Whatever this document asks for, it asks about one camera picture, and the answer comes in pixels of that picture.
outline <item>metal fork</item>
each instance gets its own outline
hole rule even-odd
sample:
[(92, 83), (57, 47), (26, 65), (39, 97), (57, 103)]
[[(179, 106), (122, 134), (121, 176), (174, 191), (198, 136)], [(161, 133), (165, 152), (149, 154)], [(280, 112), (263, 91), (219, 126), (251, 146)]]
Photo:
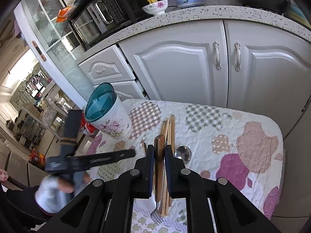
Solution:
[(156, 225), (159, 225), (163, 222), (163, 219), (158, 212), (158, 206), (159, 202), (156, 203), (156, 209), (150, 214), (150, 218), (156, 223)]

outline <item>floral cup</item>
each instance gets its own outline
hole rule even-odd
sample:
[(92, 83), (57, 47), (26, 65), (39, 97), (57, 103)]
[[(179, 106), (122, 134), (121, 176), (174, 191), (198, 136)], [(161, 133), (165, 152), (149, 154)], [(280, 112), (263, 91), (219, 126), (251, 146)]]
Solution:
[(117, 97), (113, 107), (99, 120), (92, 122), (92, 125), (111, 137), (119, 139), (130, 132), (132, 121)]

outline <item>quilted tablecloth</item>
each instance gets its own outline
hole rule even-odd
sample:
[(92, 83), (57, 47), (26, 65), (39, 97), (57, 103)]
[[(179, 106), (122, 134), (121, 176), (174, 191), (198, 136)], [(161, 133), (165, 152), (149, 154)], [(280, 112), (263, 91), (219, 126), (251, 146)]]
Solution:
[[(123, 102), (132, 119), (132, 129), (122, 139), (99, 132), (87, 154), (135, 148), (136, 156), (90, 170), (92, 178), (104, 181), (132, 169), (145, 156), (143, 144), (153, 144), (164, 120), (175, 115), (175, 147), (192, 151), (187, 168), (203, 178), (227, 178), (267, 218), (276, 205), (282, 174), (283, 139), (278, 125), (268, 117), (188, 103), (152, 100)], [(185, 199), (174, 199), (169, 215), (157, 226), (150, 218), (154, 196), (135, 200), (132, 233), (177, 233), (187, 231)]]

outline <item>microwave door handle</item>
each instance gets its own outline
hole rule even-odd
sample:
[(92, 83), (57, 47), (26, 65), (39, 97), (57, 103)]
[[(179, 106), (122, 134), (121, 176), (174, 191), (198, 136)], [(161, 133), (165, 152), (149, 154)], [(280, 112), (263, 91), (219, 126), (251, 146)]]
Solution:
[[(108, 21), (108, 20), (105, 18), (104, 14), (102, 13), (102, 11), (100, 10), (100, 8), (99, 8), (99, 6), (98, 6), (98, 3), (102, 3), (102, 4), (103, 4), (103, 6), (105, 7), (105, 10), (106, 10), (106, 12), (107, 12), (107, 14), (108, 14), (108, 15), (110, 16), (110, 18), (111, 18), (111, 21)], [(102, 1), (97, 1), (97, 2), (95, 3), (95, 8), (97, 9), (99, 15), (101, 16), (102, 20), (103, 20), (106, 24), (111, 24), (111, 23), (114, 21), (114, 20), (112, 19), (112, 16), (109, 14), (109, 12), (108, 12), (108, 10), (107, 10), (105, 4), (104, 4)]]

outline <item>microwave oven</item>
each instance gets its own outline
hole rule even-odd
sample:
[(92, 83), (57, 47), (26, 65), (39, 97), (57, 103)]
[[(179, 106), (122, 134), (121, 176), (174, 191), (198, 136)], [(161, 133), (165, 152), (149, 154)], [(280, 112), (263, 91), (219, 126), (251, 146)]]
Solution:
[(147, 0), (76, 0), (75, 4), (69, 23), (85, 50), (151, 16), (142, 10)]

